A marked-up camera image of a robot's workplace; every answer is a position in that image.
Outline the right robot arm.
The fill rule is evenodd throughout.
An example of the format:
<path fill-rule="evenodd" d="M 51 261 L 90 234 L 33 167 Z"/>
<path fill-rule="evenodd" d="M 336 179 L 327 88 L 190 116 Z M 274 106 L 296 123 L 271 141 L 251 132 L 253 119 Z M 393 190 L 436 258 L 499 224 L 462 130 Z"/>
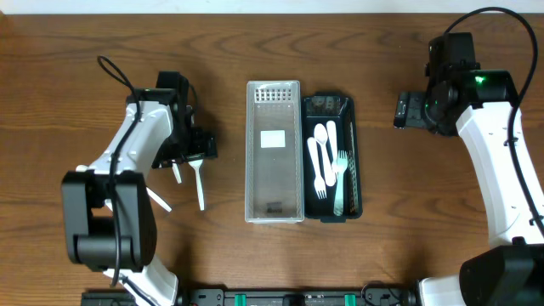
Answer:
<path fill-rule="evenodd" d="M 468 32 L 436 37 L 428 51 L 428 88 L 400 94 L 394 126 L 462 139 L 484 199 L 490 249 L 455 275 L 420 280 L 416 301 L 541 305 L 543 192 L 513 113 L 513 80 L 508 71 L 481 69 Z"/>

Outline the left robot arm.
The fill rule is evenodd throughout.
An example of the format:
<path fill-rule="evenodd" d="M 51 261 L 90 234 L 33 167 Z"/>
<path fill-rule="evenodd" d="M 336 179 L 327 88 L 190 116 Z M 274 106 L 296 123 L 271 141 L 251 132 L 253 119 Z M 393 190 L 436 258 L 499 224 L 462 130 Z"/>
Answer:
<path fill-rule="evenodd" d="M 124 121 L 100 157 L 61 183 L 69 259 L 121 282 L 137 305 L 179 299 L 178 277 L 156 256 L 149 171 L 218 155 L 214 135 L 193 123 L 193 91 L 179 72 L 160 72 L 154 88 L 128 95 Z"/>

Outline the white spoon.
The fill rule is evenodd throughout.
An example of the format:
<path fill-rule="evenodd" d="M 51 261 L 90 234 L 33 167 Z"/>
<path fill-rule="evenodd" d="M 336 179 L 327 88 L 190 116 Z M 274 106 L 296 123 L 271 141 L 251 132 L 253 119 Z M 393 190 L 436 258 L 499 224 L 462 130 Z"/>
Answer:
<path fill-rule="evenodd" d="M 331 161 L 329 160 L 328 150 L 326 143 L 328 140 L 328 134 L 323 124 L 318 123 L 314 127 L 314 138 L 319 144 L 321 149 L 322 163 L 325 174 L 326 185 L 332 187 L 336 183 L 335 174 L 332 171 Z"/>
<path fill-rule="evenodd" d="M 157 193 L 155 193 L 152 189 L 149 187 L 146 188 L 148 196 L 151 200 L 153 200 L 155 203 L 157 203 L 160 207 L 162 207 L 165 211 L 170 213 L 172 211 L 172 208 L 167 204 L 165 200 L 163 200 Z"/>
<path fill-rule="evenodd" d="M 178 184 L 181 184 L 182 183 L 182 176 L 181 176 L 181 173 L 179 171 L 179 166 L 177 163 L 173 163 L 172 164 L 172 170 L 173 170 L 173 174 L 174 174 L 174 177 L 177 181 Z"/>

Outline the white fork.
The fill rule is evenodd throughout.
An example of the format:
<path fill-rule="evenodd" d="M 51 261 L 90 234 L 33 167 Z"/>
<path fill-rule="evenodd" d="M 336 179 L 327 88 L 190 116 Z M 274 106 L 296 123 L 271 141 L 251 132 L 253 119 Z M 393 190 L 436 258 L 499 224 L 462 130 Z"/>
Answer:
<path fill-rule="evenodd" d="M 326 183 L 321 176 L 319 156 L 317 150 L 317 142 L 314 137 L 307 139 L 307 146 L 309 149 L 310 159 L 314 169 L 314 190 L 319 200 L 326 199 Z"/>
<path fill-rule="evenodd" d="M 326 123 L 326 130 L 328 134 L 329 143 L 331 146 L 331 154 L 332 154 L 332 161 L 331 161 L 331 169 L 335 175 L 337 175 L 337 156 L 338 156 L 338 149 L 337 149 L 337 126 L 334 121 L 328 121 Z"/>
<path fill-rule="evenodd" d="M 335 200 L 333 212 L 336 216 L 343 214 L 344 190 L 343 179 L 344 173 L 348 167 L 348 154 L 345 150 L 340 150 L 337 157 L 337 187 L 335 191 Z"/>

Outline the white spoon basket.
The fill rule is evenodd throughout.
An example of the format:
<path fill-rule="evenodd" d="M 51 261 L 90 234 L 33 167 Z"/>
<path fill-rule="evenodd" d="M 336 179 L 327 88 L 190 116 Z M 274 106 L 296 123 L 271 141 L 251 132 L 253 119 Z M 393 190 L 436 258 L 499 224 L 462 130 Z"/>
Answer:
<path fill-rule="evenodd" d="M 204 200 L 202 181 L 201 181 L 201 166 L 203 164 L 203 160 L 190 161 L 189 164 L 195 171 L 195 184 L 196 184 L 197 196 L 199 201 L 199 208 L 201 211 L 204 211 L 205 200 Z"/>

